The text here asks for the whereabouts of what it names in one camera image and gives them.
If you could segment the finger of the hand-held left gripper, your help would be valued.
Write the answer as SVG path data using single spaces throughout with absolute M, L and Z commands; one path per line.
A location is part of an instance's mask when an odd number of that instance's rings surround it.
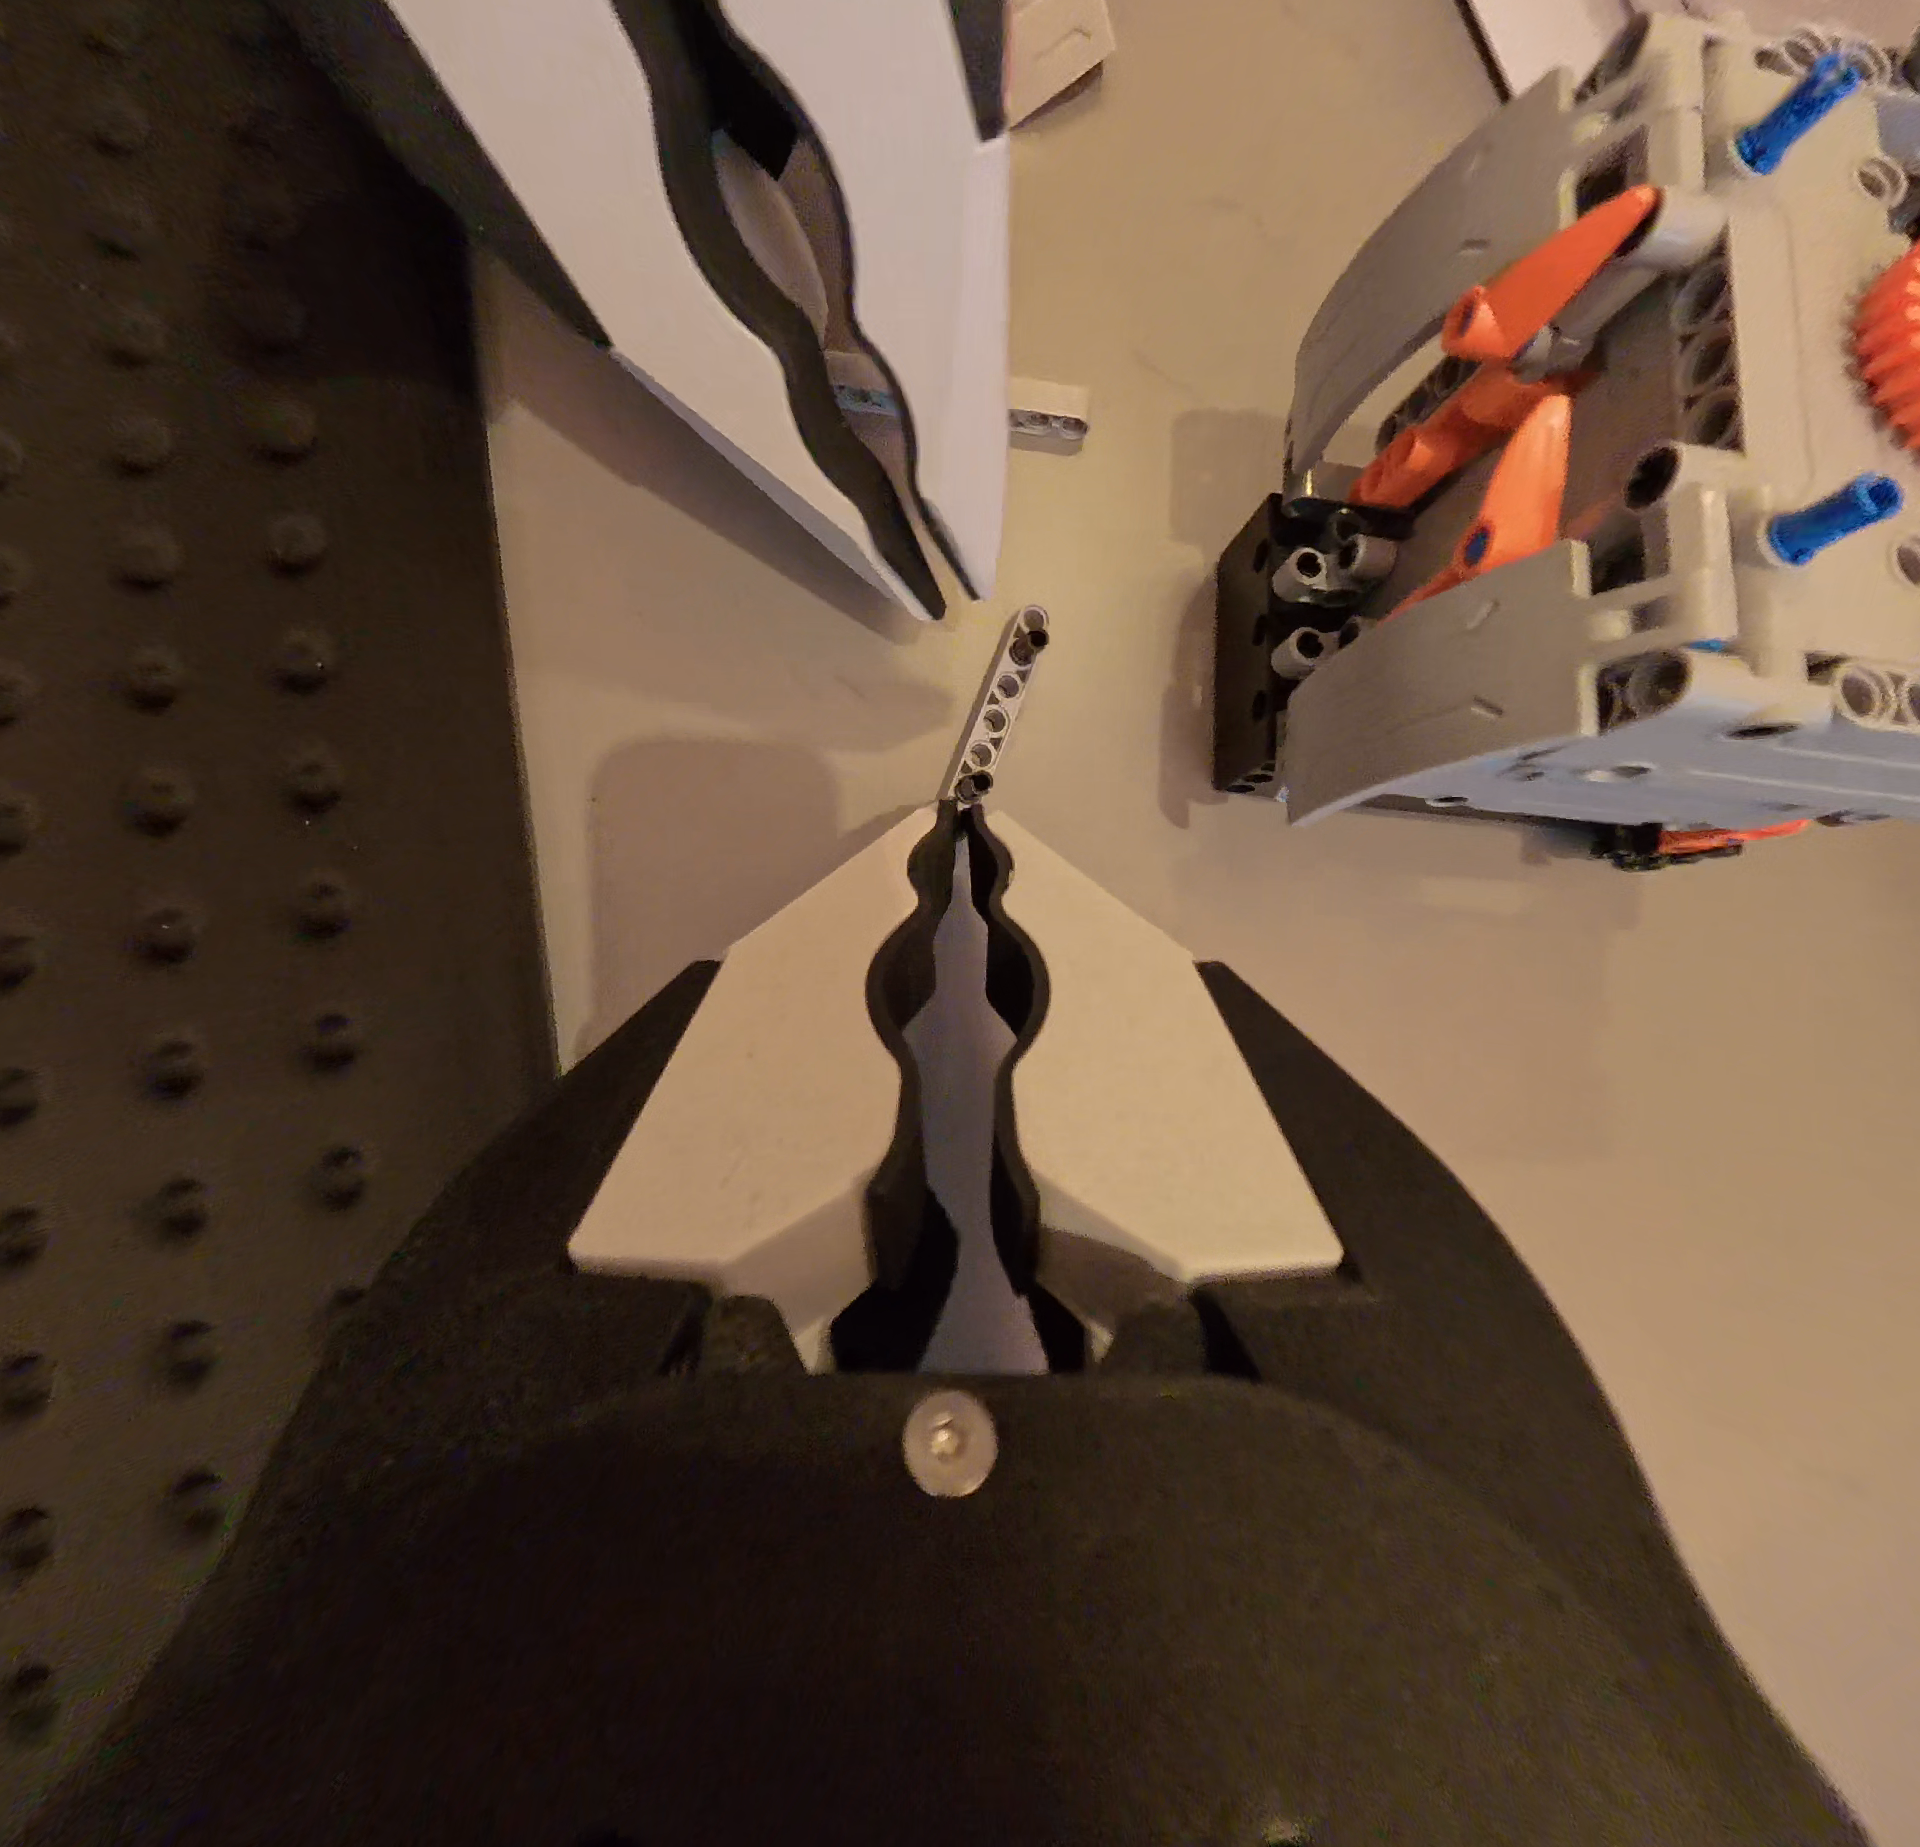
M 839 198 L 852 324 L 888 372 L 954 575 L 994 591 L 1008 457 L 1008 0 L 716 0 Z
M 674 0 L 381 0 L 585 301 L 608 354 L 913 618 L 947 610 L 811 314 L 723 188 Z

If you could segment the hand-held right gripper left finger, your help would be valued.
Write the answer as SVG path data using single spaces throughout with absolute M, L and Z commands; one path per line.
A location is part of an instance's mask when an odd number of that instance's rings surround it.
M 811 1371 L 877 1281 L 869 1190 L 903 1070 L 869 980 L 922 909 L 922 805 L 734 944 L 639 1105 L 568 1255 L 584 1273 L 771 1304 Z

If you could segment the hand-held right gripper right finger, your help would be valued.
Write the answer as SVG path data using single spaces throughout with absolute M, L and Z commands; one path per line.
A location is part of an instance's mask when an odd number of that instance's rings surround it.
M 1010 816 L 972 814 L 997 1255 L 1051 1364 L 1226 1284 L 1334 1279 L 1347 1251 L 1201 963 Z

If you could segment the light grey holed beam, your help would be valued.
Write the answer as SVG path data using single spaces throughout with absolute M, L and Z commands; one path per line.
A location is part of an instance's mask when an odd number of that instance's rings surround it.
M 1046 651 L 1027 655 L 1013 645 L 1019 618 L 1027 607 L 1042 605 L 1020 607 L 1006 624 L 1006 630 L 993 649 L 987 678 L 975 694 L 966 727 L 947 760 L 936 803 L 957 794 L 974 795 L 984 802 L 997 786 L 1011 732 L 1016 729 L 1038 665 Z
M 897 393 L 866 380 L 834 380 L 834 398 L 847 415 L 903 421 Z M 1081 452 L 1091 421 L 1091 395 L 1062 382 L 1016 377 L 1008 389 L 1006 430 L 1013 450 Z

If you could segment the grey orange toy block model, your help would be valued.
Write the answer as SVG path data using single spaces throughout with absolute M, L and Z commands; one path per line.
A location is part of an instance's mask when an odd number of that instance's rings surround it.
M 1916 823 L 1916 44 L 1637 16 L 1381 223 L 1216 571 L 1213 786 L 1622 872 Z

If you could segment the small grey block panel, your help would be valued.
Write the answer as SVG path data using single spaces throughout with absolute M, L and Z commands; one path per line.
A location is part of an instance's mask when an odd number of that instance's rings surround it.
M 1006 0 L 1006 125 L 1076 92 L 1115 51 L 1109 0 Z

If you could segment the dark perforated pad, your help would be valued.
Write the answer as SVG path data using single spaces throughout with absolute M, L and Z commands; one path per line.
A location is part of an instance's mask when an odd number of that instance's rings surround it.
M 4 1825 L 552 1068 L 467 246 L 268 0 L 4 0 Z

